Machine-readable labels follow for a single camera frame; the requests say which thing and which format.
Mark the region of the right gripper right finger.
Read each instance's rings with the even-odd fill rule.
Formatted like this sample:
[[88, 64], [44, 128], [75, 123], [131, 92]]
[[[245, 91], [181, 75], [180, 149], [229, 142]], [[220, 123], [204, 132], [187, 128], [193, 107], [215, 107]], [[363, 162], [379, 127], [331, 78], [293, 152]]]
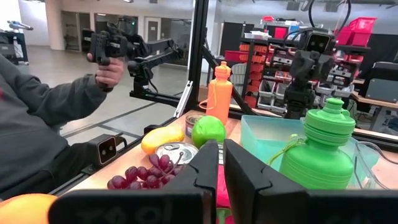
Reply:
[[235, 224], [398, 224], [398, 190], [309, 190], [231, 139], [223, 149]]

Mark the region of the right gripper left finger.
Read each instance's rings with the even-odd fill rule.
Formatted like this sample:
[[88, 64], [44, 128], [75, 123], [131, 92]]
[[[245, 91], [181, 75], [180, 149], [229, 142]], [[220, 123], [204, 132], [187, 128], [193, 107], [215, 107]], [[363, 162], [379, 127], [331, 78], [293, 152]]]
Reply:
[[166, 186], [75, 190], [50, 206], [49, 224], [215, 224], [219, 148], [207, 141]]

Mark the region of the red bell pepper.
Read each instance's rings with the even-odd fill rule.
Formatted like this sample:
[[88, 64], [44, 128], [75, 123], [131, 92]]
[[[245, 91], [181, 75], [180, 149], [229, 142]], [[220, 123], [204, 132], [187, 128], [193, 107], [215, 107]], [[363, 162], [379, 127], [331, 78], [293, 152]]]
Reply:
[[218, 166], [216, 192], [216, 224], [234, 224], [228, 191], [224, 178], [224, 165]]

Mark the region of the tuna can pull tab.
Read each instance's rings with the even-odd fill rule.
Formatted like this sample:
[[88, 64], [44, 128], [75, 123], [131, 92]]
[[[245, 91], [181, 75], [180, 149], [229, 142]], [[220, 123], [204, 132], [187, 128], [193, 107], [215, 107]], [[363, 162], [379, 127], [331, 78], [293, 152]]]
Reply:
[[169, 142], [160, 145], [155, 153], [161, 157], [168, 155], [174, 164], [188, 164], [198, 153], [198, 149], [187, 142]]
[[189, 138], [192, 137], [193, 127], [194, 127], [195, 123], [202, 117], [203, 117], [203, 115], [201, 115], [201, 114], [191, 114], [185, 118], [185, 134], [186, 134], [186, 136], [188, 136]]

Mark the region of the purple grape bunch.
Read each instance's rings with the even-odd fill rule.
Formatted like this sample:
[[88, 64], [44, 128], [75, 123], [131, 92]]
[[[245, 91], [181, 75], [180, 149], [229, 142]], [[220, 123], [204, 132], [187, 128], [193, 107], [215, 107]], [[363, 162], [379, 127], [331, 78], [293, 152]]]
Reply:
[[132, 166], [128, 168], [124, 176], [115, 175], [108, 183], [110, 190], [148, 190], [159, 189], [168, 184], [182, 170], [179, 165], [183, 152], [180, 152], [177, 161], [173, 162], [168, 155], [158, 156], [152, 154], [149, 156], [149, 162], [152, 164], [150, 169], [144, 166]]

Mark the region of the yellow mango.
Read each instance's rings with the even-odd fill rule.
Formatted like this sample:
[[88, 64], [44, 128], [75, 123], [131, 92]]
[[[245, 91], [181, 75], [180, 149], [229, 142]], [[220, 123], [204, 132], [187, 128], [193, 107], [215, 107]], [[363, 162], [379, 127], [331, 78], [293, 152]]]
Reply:
[[147, 133], [141, 141], [141, 149], [148, 155], [154, 154], [155, 150], [169, 142], [180, 142], [185, 138], [184, 132], [173, 126], [157, 128]]

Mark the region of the green plastic bottle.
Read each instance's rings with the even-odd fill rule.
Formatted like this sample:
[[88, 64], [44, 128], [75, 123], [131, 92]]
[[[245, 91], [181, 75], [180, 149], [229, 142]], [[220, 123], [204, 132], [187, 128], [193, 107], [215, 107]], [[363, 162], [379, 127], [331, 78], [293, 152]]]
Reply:
[[268, 165], [281, 158], [279, 172], [308, 189], [346, 189], [354, 172], [352, 158], [340, 149], [348, 143], [356, 121], [339, 98], [329, 98], [322, 109], [308, 110], [305, 137], [292, 134]]

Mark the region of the green apple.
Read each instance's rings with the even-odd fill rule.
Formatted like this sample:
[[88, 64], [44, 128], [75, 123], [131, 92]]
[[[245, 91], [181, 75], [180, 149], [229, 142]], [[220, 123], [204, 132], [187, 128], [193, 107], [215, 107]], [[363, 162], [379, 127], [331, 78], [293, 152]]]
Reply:
[[226, 138], [224, 124], [214, 116], [203, 116], [193, 126], [193, 145], [201, 148], [208, 140], [223, 142]]

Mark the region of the orange plastic bottle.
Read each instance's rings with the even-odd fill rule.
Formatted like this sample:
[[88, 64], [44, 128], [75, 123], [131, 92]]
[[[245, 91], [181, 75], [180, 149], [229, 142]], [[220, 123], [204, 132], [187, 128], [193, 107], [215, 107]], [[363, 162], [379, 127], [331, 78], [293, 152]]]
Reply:
[[230, 75], [231, 68], [227, 66], [227, 62], [222, 61], [215, 68], [215, 78], [209, 82], [207, 99], [199, 103], [199, 107], [206, 110], [206, 115], [218, 118], [224, 125], [228, 120], [233, 91]]

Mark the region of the black shelf with parts bins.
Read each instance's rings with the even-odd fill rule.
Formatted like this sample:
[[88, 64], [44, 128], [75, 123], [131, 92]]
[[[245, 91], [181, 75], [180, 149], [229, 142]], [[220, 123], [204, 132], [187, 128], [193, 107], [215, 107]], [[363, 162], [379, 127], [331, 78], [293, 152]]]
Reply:
[[[242, 37], [239, 50], [227, 50], [225, 59], [232, 67], [246, 63], [243, 92], [238, 96], [250, 109], [263, 108], [276, 113], [284, 113], [284, 90], [292, 77], [290, 65], [294, 59], [297, 40], [269, 38], [267, 40]], [[334, 51], [335, 63], [325, 81], [310, 81], [322, 99], [326, 95], [347, 98], [353, 92], [353, 81], [364, 55], [370, 47], [337, 45]]]

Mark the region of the teal plastic tray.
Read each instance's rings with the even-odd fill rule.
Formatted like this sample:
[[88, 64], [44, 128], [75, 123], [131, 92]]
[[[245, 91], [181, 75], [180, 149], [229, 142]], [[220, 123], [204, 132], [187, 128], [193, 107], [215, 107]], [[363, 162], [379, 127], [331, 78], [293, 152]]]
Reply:
[[[265, 164], [289, 141], [297, 138], [305, 138], [301, 120], [249, 115], [242, 117], [241, 144]], [[344, 146], [340, 147], [341, 151], [350, 156], [352, 162], [357, 142], [359, 141], [350, 138]], [[348, 184], [349, 189], [354, 189], [352, 178]]]

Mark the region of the red plastic crate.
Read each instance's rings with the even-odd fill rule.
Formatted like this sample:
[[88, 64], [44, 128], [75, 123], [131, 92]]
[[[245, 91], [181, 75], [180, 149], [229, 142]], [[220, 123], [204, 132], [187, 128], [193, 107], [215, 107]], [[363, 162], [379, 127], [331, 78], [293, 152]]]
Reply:
[[358, 17], [352, 20], [336, 36], [337, 45], [366, 47], [376, 20], [376, 17]]

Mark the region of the black cabinet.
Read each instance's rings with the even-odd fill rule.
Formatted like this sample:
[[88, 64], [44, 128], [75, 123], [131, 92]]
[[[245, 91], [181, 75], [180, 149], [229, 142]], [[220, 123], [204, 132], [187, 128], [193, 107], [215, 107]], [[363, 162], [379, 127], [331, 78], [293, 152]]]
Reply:
[[243, 31], [248, 31], [249, 24], [246, 23], [235, 23], [235, 22], [224, 22], [221, 43], [220, 43], [220, 55], [224, 56], [227, 50], [238, 51]]

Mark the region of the grey equipment case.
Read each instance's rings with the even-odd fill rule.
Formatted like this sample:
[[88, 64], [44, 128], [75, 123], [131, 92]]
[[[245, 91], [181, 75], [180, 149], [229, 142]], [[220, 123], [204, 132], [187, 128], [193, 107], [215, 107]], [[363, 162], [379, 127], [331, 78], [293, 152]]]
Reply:
[[359, 95], [372, 100], [398, 103], [398, 63], [374, 63]]

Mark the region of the clear plastic bin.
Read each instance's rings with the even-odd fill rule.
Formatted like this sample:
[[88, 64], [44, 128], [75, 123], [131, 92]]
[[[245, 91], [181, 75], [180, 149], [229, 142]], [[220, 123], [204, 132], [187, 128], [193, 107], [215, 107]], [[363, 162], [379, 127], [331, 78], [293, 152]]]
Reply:
[[398, 190], [398, 153], [360, 141], [356, 143], [353, 162], [353, 188]]

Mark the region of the orange fruit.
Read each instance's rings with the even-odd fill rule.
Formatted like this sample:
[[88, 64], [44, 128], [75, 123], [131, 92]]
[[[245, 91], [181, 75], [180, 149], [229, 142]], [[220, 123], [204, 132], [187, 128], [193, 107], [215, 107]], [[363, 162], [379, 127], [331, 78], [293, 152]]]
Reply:
[[0, 202], [0, 224], [49, 224], [49, 208], [56, 199], [48, 194], [25, 194]]

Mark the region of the person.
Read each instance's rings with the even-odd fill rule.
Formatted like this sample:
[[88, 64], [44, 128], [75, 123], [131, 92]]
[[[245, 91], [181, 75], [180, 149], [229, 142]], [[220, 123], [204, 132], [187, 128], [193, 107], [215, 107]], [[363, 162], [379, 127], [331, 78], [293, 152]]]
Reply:
[[70, 145], [59, 128], [92, 114], [108, 92], [91, 74], [51, 88], [0, 55], [0, 198], [46, 194], [94, 163], [94, 150]]

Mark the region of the black side table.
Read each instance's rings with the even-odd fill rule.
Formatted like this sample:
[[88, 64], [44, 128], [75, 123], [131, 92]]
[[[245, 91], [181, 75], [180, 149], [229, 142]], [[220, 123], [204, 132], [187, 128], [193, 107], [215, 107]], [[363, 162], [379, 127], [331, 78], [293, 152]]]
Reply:
[[25, 35], [20, 32], [0, 30], [0, 54], [15, 65], [29, 64]]

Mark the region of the white flat bracket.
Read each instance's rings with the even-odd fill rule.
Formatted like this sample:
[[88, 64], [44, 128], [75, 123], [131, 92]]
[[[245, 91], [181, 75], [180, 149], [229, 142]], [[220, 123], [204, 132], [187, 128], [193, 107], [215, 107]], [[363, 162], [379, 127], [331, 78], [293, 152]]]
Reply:
[[179, 118], [179, 117], [181, 117], [181, 115], [183, 115], [183, 112], [187, 105], [189, 96], [192, 92], [192, 86], [193, 86], [193, 82], [189, 80], [187, 82], [187, 84], [185, 85], [185, 89], [184, 89], [184, 91], [180, 97], [180, 101], [175, 109], [174, 118]]

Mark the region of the black aluminium frame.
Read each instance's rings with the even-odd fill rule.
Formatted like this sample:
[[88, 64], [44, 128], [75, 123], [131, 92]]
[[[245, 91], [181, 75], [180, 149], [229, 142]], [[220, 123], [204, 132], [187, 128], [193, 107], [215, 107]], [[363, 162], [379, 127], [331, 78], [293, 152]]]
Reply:
[[[202, 65], [203, 51], [205, 50], [205, 37], [207, 28], [206, 16], [208, 14], [209, 0], [195, 0], [194, 19], [193, 19], [193, 37], [192, 52], [190, 53], [190, 71], [188, 79], [193, 82], [192, 90], [187, 104], [180, 117], [171, 117], [161, 127], [185, 127], [185, 117], [191, 114], [203, 114], [204, 110], [199, 108], [199, 81]], [[246, 112], [244, 106], [231, 105], [229, 107], [229, 120], [227, 125], [227, 135], [234, 141], [241, 140], [241, 117]], [[130, 144], [120, 149], [116, 157], [104, 167], [96, 167], [89, 165], [84, 168], [76, 177], [72, 178], [65, 184], [51, 191], [52, 195], [61, 196], [69, 191], [78, 189], [105, 189], [107, 182], [112, 176], [116, 175], [119, 170], [127, 169], [130, 165], [146, 166], [149, 164], [147, 155], [141, 149], [141, 142], [144, 136], [140, 136]], [[398, 136], [392, 136], [383, 133], [356, 129], [354, 138], [364, 140], [365, 142], [374, 143], [387, 152], [390, 159], [398, 159]], [[383, 178], [383, 183], [398, 189], [398, 177], [393, 179], [386, 177], [388, 172], [398, 172], [398, 165], [388, 162], [380, 162], [374, 168], [378, 177]]]

